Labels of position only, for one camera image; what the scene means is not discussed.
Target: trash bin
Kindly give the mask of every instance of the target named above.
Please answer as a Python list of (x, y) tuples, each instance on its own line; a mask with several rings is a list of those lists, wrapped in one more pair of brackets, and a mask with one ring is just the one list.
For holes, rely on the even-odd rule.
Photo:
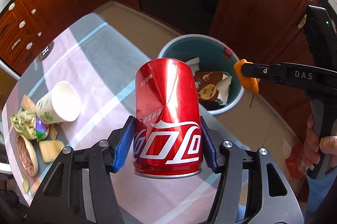
[(243, 87), (235, 74), (233, 65), (239, 61), (235, 53), (229, 60), (223, 52), (231, 51), (228, 47), (215, 38), (203, 35), (185, 35), (177, 37), (167, 43), (158, 55), (158, 58), (174, 58), (186, 62), (199, 57), (201, 72), (227, 72), (232, 76), (227, 104), (220, 109), (209, 110), (212, 115), (224, 113), (234, 107), (243, 95)]

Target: orange grabber tip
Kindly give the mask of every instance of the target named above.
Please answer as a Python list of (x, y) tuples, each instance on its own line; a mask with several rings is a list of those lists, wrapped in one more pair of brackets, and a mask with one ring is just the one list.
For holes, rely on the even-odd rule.
[(238, 76), (238, 79), (239, 79), (242, 87), (245, 90), (252, 91), (254, 94), (257, 94), (258, 93), (258, 83), (260, 82), (260, 79), (255, 78), (255, 77), (245, 77), (245, 76), (243, 76), (243, 74), (241, 73), (241, 67), (245, 63), (251, 63), (251, 62), (248, 62), (245, 59), (241, 59), (240, 61), (235, 63), (234, 64), (235, 73)]

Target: logo on tablecloth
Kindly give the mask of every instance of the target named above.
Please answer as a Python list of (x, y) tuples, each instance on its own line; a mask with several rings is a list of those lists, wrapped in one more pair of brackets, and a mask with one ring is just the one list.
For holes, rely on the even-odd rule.
[(45, 60), (50, 52), (53, 50), (54, 48), (54, 41), (52, 41), (38, 56), (37, 56), (37, 60), (38, 62), (42, 62), (43, 60)]

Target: screw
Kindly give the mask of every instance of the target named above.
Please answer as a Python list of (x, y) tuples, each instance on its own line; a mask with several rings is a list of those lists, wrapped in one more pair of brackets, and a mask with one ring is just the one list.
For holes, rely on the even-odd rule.
[(109, 144), (109, 142), (107, 140), (101, 140), (98, 144), (100, 147), (106, 147)]
[(70, 153), (71, 152), (71, 147), (64, 147), (63, 150), (62, 150), (62, 153)]
[(265, 148), (261, 148), (258, 151), (260, 152), (260, 154), (263, 154), (263, 155), (266, 155), (268, 153), (268, 151)]
[(230, 147), (233, 146), (233, 143), (230, 142), (230, 141), (228, 141), (228, 140), (226, 140), (226, 141), (223, 142), (223, 145), (224, 145), (225, 147), (227, 147), (227, 148), (230, 148)]

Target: white paper cup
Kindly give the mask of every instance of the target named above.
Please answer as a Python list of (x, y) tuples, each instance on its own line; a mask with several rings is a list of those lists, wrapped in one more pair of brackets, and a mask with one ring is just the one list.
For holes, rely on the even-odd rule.
[(80, 96), (67, 81), (57, 83), (36, 104), (36, 115), (45, 124), (74, 121), (80, 111)]

